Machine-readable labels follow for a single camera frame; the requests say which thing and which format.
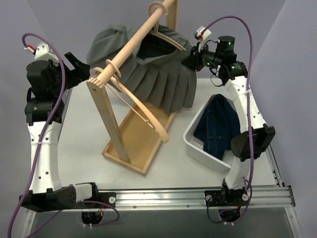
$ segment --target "white bin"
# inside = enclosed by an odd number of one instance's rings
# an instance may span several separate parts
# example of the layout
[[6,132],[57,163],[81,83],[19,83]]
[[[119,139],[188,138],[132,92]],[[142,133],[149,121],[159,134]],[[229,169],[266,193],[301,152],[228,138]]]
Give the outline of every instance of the white bin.
[[[187,127],[183,139],[186,143],[185,146],[185,152],[189,156],[193,157],[194,159],[198,160],[199,162],[203,163],[207,167],[211,168],[212,170],[224,174],[229,172],[233,160],[233,154],[231,151],[226,151],[223,161],[217,159],[216,157],[206,153],[203,151],[204,143],[194,137],[194,131],[203,115],[203,112],[205,111],[205,108],[211,103],[213,100],[212,95],[209,99],[206,100],[206,102],[202,105],[202,107],[199,109],[193,120],[190,122],[189,126]],[[226,98],[228,102],[231,104],[232,108],[234,108],[232,100]]]

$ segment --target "white table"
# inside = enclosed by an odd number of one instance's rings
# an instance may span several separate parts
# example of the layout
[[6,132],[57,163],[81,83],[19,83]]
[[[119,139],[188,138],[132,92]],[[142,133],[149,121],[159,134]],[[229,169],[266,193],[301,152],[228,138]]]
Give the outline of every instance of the white table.
[[[218,187],[226,174],[219,174],[185,153],[183,133],[190,121],[212,94],[228,97],[224,87],[214,87],[210,79],[198,79],[193,108],[177,113],[168,134],[170,141],[160,147],[144,177],[105,159],[101,152],[110,140],[85,83],[72,91],[58,146],[58,169],[63,186],[95,182],[99,189],[142,189]],[[108,90],[118,121],[129,108]],[[257,159],[253,185],[275,185],[265,153]]]

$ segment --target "gray skirt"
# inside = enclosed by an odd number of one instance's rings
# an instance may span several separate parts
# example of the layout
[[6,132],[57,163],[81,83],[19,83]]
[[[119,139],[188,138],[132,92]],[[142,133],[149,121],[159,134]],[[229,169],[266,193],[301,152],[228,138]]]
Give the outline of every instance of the gray skirt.
[[[109,26],[95,37],[87,54],[87,64],[91,68],[105,68],[106,59],[113,59],[137,30],[123,25]],[[119,81],[140,101],[150,102],[170,114],[192,107],[197,78],[194,71],[181,63],[190,54],[188,40],[165,26],[160,25],[158,31],[186,51],[148,34],[120,67]]]

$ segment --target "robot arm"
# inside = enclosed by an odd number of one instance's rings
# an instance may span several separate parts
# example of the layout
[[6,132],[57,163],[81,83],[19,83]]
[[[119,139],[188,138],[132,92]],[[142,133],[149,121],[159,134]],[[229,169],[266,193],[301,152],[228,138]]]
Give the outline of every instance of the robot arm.
[[213,75],[221,79],[222,86],[227,89],[231,96],[240,121],[241,134],[231,140],[231,150],[234,158],[229,174],[224,179],[223,187],[227,190],[226,194],[228,194],[228,190],[240,189],[243,192],[244,183],[242,177],[246,177],[250,171],[251,157],[248,134],[247,93],[250,96],[250,117],[255,159],[267,149],[275,136],[275,129],[273,126],[267,126],[259,112],[251,90],[248,90],[248,92],[246,90],[248,72],[244,63],[236,60],[237,55],[233,50],[235,38],[231,36],[219,37],[215,52],[211,52],[206,44],[206,39],[211,36],[211,32],[206,30],[202,35],[203,29],[204,27],[200,27],[194,34],[199,42],[192,48],[191,55],[182,63],[195,71],[208,67]]
[[[25,50],[35,55],[34,62],[27,66],[27,78],[32,87],[28,90],[25,108],[26,121],[31,139],[31,159],[35,158],[35,151],[39,142],[39,135],[51,113],[60,89],[61,72],[58,59],[45,44],[39,44],[36,49],[27,47]],[[75,67],[70,70],[65,67],[66,89],[70,89],[90,76],[90,67],[71,53],[65,57]],[[48,126],[35,168],[34,177],[28,195],[22,206],[36,212],[71,209],[79,201],[96,200],[98,188],[94,183],[84,183],[62,187],[58,174],[57,144],[61,132],[63,101]]]

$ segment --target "denim jacket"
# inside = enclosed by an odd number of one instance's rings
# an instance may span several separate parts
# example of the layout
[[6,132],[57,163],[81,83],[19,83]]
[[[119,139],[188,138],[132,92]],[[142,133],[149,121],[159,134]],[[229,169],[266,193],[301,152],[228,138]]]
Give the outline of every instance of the denim jacket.
[[215,95],[206,107],[194,136],[204,142],[205,152],[222,160],[225,150],[230,150],[231,139],[239,134],[237,113],[223,95]]

